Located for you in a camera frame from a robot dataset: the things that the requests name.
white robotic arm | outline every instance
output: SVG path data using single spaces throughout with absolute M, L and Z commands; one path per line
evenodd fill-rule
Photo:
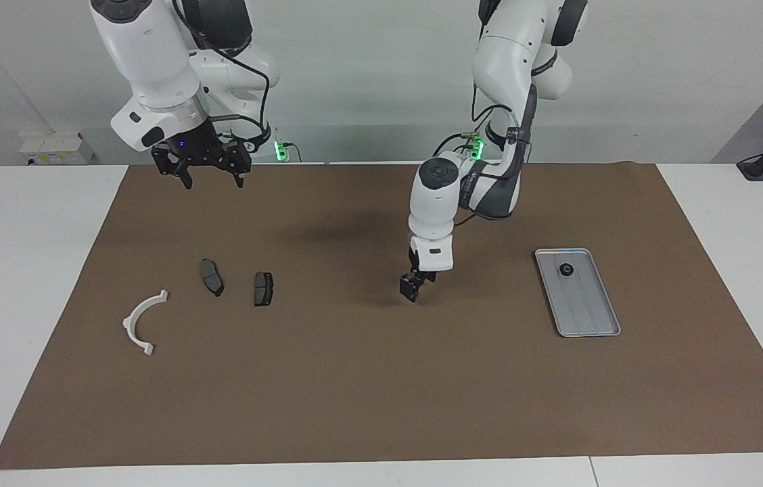
M 268 90 L 279 66 L 252 45 L 243 0 L 91 0 L 91 13 L 110 56 L 130 81 L 132 99 L 112 128 L 137 151 L 152 149 L 163 175 L 192 186 L 190 166 L 215 166 L 239 186 L 251 152 L 269 141 L 264 122 Z M 179 25 L 210 49 L 187 52 Z M 262 99 L 251 92 L 264 90 Z M 211 117 L 209 101 L 224 111 Z M 214 128 L 228 122 L 230 141 Z
M 483 28 L 472 76 L 477 89 L 493 107 L 505 109 L 512 124 L 503 136 L 487 126 L 487 135 L 498 139 L 502 149 L 498 164 L 442 152 L 419 167 L 409 215 L 412 267 L 400 278 L 400 293 L 410 301 L 417 299 L 424 281 L 435 281 L 437 272 L 453 268 L 458 207 L 490 220 L 511 216 L 520 170 L 531 150 L 537 99 L 557 99 L 570 86 L 571 68 L 559 58 L 557 46 L 573 41 L 586 15 L 586 0 L 481 0 Z

brown mat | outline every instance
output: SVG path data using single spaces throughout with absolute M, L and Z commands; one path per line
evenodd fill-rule
M 415 167 L 193 174 L 128 171 L 0 469 L 763 451 L 763 351 L 653 166 L 527 166 L 416 305 Z M 622 335 L 555 333 L 532 253 L 561 246 L 592 250 Z M 121 321 L 160 289 L 146 356 Z

